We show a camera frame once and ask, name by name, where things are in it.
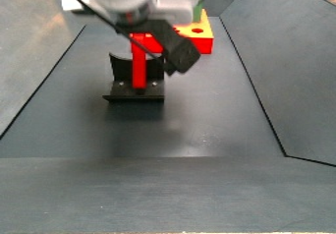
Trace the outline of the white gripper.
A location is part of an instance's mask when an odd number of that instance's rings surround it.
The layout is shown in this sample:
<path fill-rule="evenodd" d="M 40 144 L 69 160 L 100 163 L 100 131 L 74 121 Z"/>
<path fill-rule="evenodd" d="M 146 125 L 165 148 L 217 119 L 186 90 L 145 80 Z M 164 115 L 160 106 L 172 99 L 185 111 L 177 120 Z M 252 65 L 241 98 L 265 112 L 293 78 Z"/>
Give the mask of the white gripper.
<path fill-rule="evenodd" d="M 162 48 L 162 70 L 168 76 L 176 72 L 185 74 L 197 63 L 201 53 L 193 42 L 174 32 L 169 24 L 189 24 L 193 9 L 200 0 L 153 0 L 149 19 L 134 26 L 117 25 L 118 33 L 154 59 L 149 49 L 141 45 L 130 33 L 149 33 Z"/>

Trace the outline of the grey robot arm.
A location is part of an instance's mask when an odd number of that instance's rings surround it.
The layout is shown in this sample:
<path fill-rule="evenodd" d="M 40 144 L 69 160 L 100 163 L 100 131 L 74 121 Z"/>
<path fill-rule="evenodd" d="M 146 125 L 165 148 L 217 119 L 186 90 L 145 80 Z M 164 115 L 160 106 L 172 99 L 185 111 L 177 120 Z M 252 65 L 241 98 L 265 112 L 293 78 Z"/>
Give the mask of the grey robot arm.
<path fill-rule="evenodd" d="M 185 73 L 201 53 L 192 41 L 174 32 L 174 25 L 189 25 L 200 0 L 61 0 L 64 11 L 88 10 L 152 57 L 152 52 L 128 35 L 149 33 L 162 46 L 168 75 Z"/>

